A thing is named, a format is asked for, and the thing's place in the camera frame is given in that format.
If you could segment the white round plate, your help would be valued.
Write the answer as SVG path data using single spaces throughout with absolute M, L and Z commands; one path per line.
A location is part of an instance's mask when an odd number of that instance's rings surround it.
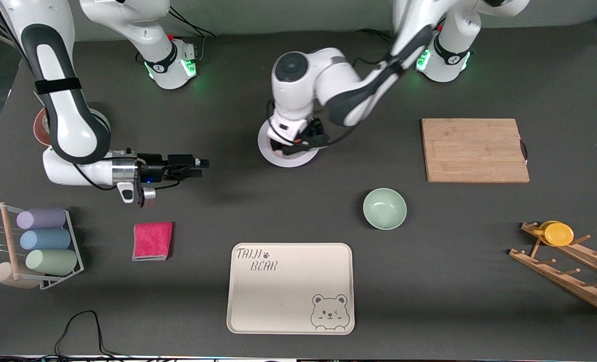
M 266 120 L 260 127 L 257 142 L 260 154 L 262 154 L 269 163 L 278 167 L 293 168 L 305 165 L 317 155 L 317 149 L 298 152 L 287 156 L 280 151 L 273 150 L 272 143 L 275 140 L 269 138 L 265 133 L 268 130 L 268 126 L 266 125 L 267 121 L 268 120 Z

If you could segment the pink folded cloth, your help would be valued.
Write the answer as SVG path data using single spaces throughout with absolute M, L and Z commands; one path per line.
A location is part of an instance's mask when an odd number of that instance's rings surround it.
M 132 261 L 164 261 L 170 254 L 174 222 L 136 224 Z

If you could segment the green bowl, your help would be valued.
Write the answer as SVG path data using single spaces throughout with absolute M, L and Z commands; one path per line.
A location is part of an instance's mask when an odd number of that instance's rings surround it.
M 402 195 L 389 188 L 369 192 L 363 200 L 362 211 L 365 220 L 379 230 L 397 229 L 408 215 Z

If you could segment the pink bowl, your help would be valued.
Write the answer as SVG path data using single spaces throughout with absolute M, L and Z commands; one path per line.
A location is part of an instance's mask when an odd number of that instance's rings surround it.
M 43 146 L 51 146 L 50 126 L 46 108 L 42 108 L 36 115 L 33 122 L 33 134 L 35 140 Z

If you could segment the purple cup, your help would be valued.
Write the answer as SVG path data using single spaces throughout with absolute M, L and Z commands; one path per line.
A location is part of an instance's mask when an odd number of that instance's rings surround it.
M 24 230 L 60 228 L 66 223 L 66 211 L 60 208 L 28 209 L 17 215 L 16 223 Z

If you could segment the blue cup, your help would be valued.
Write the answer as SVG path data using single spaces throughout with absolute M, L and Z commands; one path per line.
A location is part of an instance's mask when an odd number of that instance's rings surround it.
M 71 234 L 63 228 L 28 230 L 21 235 L 19 243 L 25 250 L 64 250 L 71 245 Z

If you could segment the green cup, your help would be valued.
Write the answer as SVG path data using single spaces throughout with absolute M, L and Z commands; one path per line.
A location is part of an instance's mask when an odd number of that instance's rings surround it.
M 77 262 L 76 253 L 67 249 L 32 250 L 25 259 L 27 268 L 58 277 L 64 277 L 73 272 Z

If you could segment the wooden cutting board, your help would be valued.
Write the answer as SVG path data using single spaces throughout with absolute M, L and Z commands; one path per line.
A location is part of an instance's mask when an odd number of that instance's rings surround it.
M 427 181 L 526 184 L 530 174 L 515 119 L 421 119 Z

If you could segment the beige bear print tray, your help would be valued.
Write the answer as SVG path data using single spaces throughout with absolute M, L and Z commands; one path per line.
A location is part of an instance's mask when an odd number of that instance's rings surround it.
M 237 244 L 231 252 L 226 324 L 234 334 L 350 334 L 355 328 L 351 248 Z

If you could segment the beige cup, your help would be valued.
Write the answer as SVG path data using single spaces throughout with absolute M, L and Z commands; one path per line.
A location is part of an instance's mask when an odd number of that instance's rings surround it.
M 10 287 L 17 287 L 19 289 L 32 289 L 38 287 L 41 284 L 39 280 L 30 280 L 21 278 L 20 280 L 14 280 L 12 272 L 12 265 L 10 262 L 5 261 L 0 263 L 0 284 Z

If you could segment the yellow cup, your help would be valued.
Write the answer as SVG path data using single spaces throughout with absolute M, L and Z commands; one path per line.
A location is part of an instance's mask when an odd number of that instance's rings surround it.
M 574 232 L 569 225 L 555 222 L 544 228 L 544 239 L 551 246 L 562 247 L 574 241 Z

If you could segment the wooden dish rack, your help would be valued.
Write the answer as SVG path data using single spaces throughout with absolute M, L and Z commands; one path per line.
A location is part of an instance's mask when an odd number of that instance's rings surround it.
M 590 240 L 591 236 L 584 235 L 577 238 L 574 233 L 574 241 L 570 245 L 562 247 L 551 246 L 546 243 L 544 236 L 531 234 L 531 230 L 537 229 L 543 223 L 544 222 L 521 223 L 521 231 L 533 236 L 536 240 L 535 244 L 530 252 L 510 249 L 508 251 L 508 256 L 597 308 L 597 282 L 584 282 L 578 279 L 576 275 L 581 272 L 580 268 L 558 270 L 558 268 L 554 266 L 557 262 L 556 259 L 550 258 L 539 260 L 537 258 L 537 253 L 540 247 L 551 247 L 562 252 L 566 256 L 569 256 L 574 259 L 574 261 L 579 262 L 590 270 L 597 272 L 597 250 L 583 245 L 585 241 Z

